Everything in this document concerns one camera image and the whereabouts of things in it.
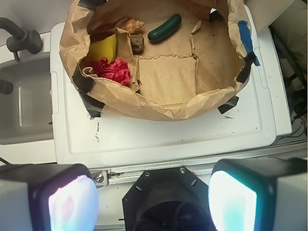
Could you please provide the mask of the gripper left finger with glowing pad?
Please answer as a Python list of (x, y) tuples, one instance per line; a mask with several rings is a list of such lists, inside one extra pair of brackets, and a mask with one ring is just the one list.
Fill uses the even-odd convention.
[(2, 231), (92, 231), (99, 196), (83, 164), (0, 167)]

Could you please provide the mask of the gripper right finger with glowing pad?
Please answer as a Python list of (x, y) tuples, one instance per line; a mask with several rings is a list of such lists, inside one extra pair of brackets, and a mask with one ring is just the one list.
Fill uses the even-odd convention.
[(306, 231), (308, 162), (221, 159), (212, 170), (208, 202), (219, 231)]

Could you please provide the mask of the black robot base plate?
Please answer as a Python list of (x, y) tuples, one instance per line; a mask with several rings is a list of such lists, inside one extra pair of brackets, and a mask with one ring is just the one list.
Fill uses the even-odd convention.
[(146, 170), (122, 199), (128, 231), (214, 231), (208, 185), (185, 167)]

